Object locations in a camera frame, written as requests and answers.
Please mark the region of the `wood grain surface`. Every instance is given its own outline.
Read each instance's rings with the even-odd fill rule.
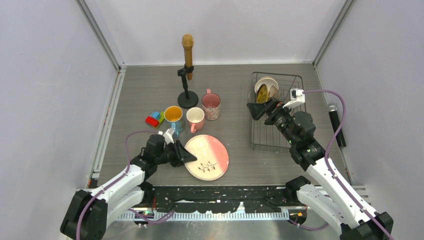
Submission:
[[[177,70],[182,66],[129,66],[123,80],[109,141],[100,172],[99,184],[122,171],[126,166],[124,139],[134,131],[154,129],[145,119],[152,112],[164,111],[178,105],[177,97],[183,91]],[[211,89],[221,98],[221,115],[215,121],[206,121],[202,130],[191,134],[186,129],[180,140],[185,144],[192,136],[208,134],[216,137],[227,148],[229,167],[227,172],[214,181],[203,181],[192,176],[182,166],[173,168],[169,164],[158,166],[157,172],[147,181],[156,186],[182,185],[284,185],[300,175],[317,182],[297,165],[289,153],[255,150],[250,147],[248,110],[252,72],[268,72],[300,75],[305,90],[320,89],[320,83],[312,64],[244,64],[244,65],[196,65],[193,80],[188,89],[197,93],[202,106],[206,89]],[[306,97],[306,110],[316,125],[315,138],[325,148],[332,137],[326,104],[322,93]],[[159,130],[166,130],[164,122]],[[130,157],[136,156],[150,133],[140,133],[128,141]],[[347,174],[336,141],[331,147],[330,157],[346,178]]]

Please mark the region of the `mug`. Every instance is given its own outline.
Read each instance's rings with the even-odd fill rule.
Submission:
[[[168,122],[169,127],[175,130],[172,136],[174,138],[178,138],[179,134],[185,127],[183,110],[178,106],[170,106],[165,110],[164,117]]]
[[[205,112],[199,107],[190,108],[186,117],[192,134],[202,129],[205,125]]]
[[[207,120],[216,120],[220,117],[221,113],[221,98],[210,89],[206,89],[206,94],[201,99],[203,104],[204,118]]]

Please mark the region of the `wooden microphone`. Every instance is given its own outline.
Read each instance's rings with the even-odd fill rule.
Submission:
[[[190,34],[185,34],[182,36],[182,47],[184,48],[184,58],[185,58],[185,66],[187,68],[193,66],[193,55],[192,55],[192,49],[193,44],[195,42],[193,41],[193,36]],[[191,80],[193,78],[193,73],[187,74],[187,79]]]

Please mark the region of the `yellow plate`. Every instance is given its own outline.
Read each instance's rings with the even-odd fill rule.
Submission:
[[[262,84],[257,90],[256,103],[263,104],[268,101],[268,87],[265,84]]]

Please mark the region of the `white wall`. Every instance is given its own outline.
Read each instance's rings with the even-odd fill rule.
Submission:
[[[423,239],[424,1],[356,1],[318,65],[347,104],[344,153],[397,240]]]
[[[74,0],[3,1],[0,30],[0,238],[55,240],[116,73]]]
[[[127,65],[312,62],[344,0],[95,0]]]

